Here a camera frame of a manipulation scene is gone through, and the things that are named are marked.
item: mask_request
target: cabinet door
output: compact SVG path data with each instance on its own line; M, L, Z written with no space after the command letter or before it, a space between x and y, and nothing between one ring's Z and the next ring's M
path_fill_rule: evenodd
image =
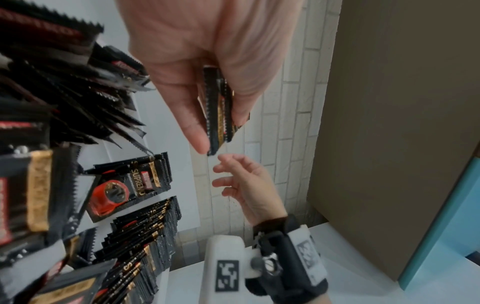
M343 0L308 201L395 280L480 139L479 10Z

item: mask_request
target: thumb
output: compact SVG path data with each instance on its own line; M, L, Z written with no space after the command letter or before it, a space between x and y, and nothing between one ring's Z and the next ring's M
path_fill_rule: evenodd
M231 173L233 177L243 182L248 180L250 173L237 160L230 158L225 162L226 171Z

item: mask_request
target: hand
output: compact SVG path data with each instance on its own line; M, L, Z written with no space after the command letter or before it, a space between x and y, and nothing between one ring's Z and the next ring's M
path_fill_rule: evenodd
M200 154L209 150L198 97L202 66L215 64L235 91L242 126L287 53L302 0L116 0L140 60Z
M213 187L225 187L223 196L236 199L243 214L252 226L266 220L287 216L274 182L260 164L241 154L221 154L215 173L228 172L233 176L214 180Z

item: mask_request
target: black wrist strap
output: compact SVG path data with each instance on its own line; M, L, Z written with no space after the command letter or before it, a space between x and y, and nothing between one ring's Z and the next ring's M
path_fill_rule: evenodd
M302 232L293 215L261 223L255 226L253 230L255 231L254 235L259 234L256 237L257 243L254 247L260 248L263 260L271 259L270 262L275 264L274 260L276 259L279 267L274 269L273 272L264 268L262 276L247 279L245 284L251 293L269 295L277 304L303 304L327 292L327 280L320 281L317 277L315 281L312 277L316 273L309 274L309 271L315 270L318 265L313 265L310 269L309 265L305 264L306 260L303 257L303 260L301 260L299 257L298 248L296 248L308 246L311 249L309 258L316 263L321 263L320 255L315 247L311 248L313 246L311 237L295 245L289 237L291 232L290 235Z

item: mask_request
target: white sticker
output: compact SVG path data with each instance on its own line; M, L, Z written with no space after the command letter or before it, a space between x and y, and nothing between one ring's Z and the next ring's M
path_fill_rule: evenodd
M307 226L302 225L299 229L288 233L296 253L310 279L312 286L317 286L327 277L327 270L320 260L320 255L310 237Z

